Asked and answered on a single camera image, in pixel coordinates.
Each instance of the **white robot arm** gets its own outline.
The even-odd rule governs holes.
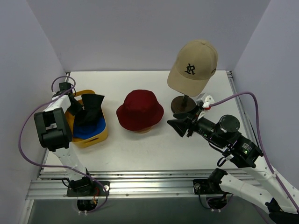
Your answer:
[[[60,91],[52,98],[52,100],[56,98],[58,100],[49,104],[44,111],[34,114],[39,141],[42,147],[48,148],[49,151],[59,158],[63,166],[71,167],[89,175],[87,169],[75,154],[72,144],[70,144],[72,132],[65,117],[67,110],[75,115],[82,110],[82,105],[75,100],[72,93],[60,96],[62,92],[71,88],[70,83],[60,83],[59,87]],[[95,182],[72,169],[65,169],[69,177],[67,196],[94,195],[97,188]]]
[[[238,132],[239,120],[232,115],[224,115],[215,124],[201,117],[203,110],[203,104],[198,104],[190,113],[174,114],[177,119],[168,120],[167,123],[181,137],[186,132],[187,137],[192,136],[194,132],[198,133],[208,141],[211,148],[223,155],[217,163],[218,167],[230,161],[253,176],[263,187],[244,183],[217,168],[207,180],[209,189],[215,192],[231,193],[253,203],[268,213],[277,224],[299,223],[299,211],[297,211],[299,191],[273,167],[269,168],[261,149]]]

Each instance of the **red bucket hat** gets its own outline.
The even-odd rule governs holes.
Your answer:
[[[159,123],[163,114],[155,94],[148,90],[130,92],[116,111],[120,125],[130,131],[140,131]]]

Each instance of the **cap brim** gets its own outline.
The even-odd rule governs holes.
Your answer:
[[[170,70],[167,78],[167,84],[170,88],[190,97],[198,96],[203,91],[208,81],[209,79],[193,80],[186,78],[178,72],[175,65]]]
[[[125,112],[123,105],[121,105],[117,109],[116,114],[117,114],[118,121],[123,128],[130,130],[130,131],[140,131],[142,129],[151,127],[151,126],[159,123],[163,117],[164,109],[160,104],[158,104],[155,114],[153,114],[152,117],[145,118],[142,121],[139,121],[136,118],[132,118],[131,116],[129,116]]]

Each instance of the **yellow plastic tray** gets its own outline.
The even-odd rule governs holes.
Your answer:
[[[95,92],[92,90],[82,90],[82,91],[77,92],[75,97],[81,96],[83,94],[95,94]],[[71,113],[69,113],[68,111],[65,113],[65,116],[66,116],[67,122],[71,128],[71,133],[73,133],[75,117],[73,115],[71,115]],[[94,145],[96,143],[99,143],[101,141],[104,141],[107,137],[108,137],[108,129],[107,129],[107,123],[106,123],[105,129],[101,133],[99,133],[91,138],[88,138],[88,139],[73,138],[72,142],[80,148],[85,148],[85,147]]]

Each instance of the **gray floor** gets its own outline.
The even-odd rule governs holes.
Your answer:
[[[75,204],[75,200],[35,201],[29,224],[265,223],[252,204],[237,197],[221,213],[202,208],[198,198],[111,199],[104,208],[87,216],[79,216]]]

